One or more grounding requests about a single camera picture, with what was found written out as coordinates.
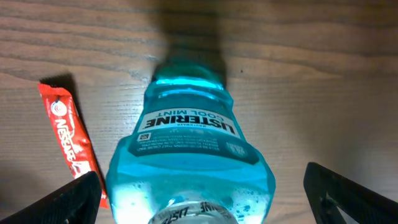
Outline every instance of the wooden table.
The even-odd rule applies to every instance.
[[[0,0],[0,217],[72,180],[38,80],[73,74],[106,173],[173,55],[227,74],[277,179],[267,223],[315,222],[309,161],[398,200],[397,15],[393,0]]]

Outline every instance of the listerine bottle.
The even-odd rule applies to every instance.
[[[262,223],[275,178],[248,144],[221,79],[205,67],[158,69],[132,135],[106,176],[117,223]]]

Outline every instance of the plastic bottle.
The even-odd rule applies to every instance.
[[[246,142],[221,80],[197,65],[155,77],[106,176],[116,222],[262,223],[275,178]]]

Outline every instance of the black object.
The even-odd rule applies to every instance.
[[[358,223],[398,223],[398,203],[314,162],[304,189],[318,224],[346,223],[337,207]]]
[[[90,171],[0,224],[94,224],[100,200],[100,180]]]

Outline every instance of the bottle neck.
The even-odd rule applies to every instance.
[[[237,224],[233,215],[211,202],[181,202],[156,213],[148,224]]]

